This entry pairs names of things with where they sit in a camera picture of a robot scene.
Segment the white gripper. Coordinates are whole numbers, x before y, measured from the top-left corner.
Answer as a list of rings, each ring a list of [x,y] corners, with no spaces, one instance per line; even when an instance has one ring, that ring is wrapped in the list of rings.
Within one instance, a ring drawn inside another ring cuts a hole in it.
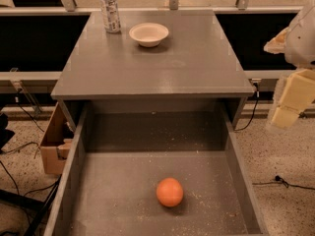
[[[289,23],[268,41],[264,50],[284,53],[287,63],[299,68],[315,68],[315,0],[309,0]],[[315,100],[315,72],[301,69],[290,74],[271,117],[271,126],[288,129]]]

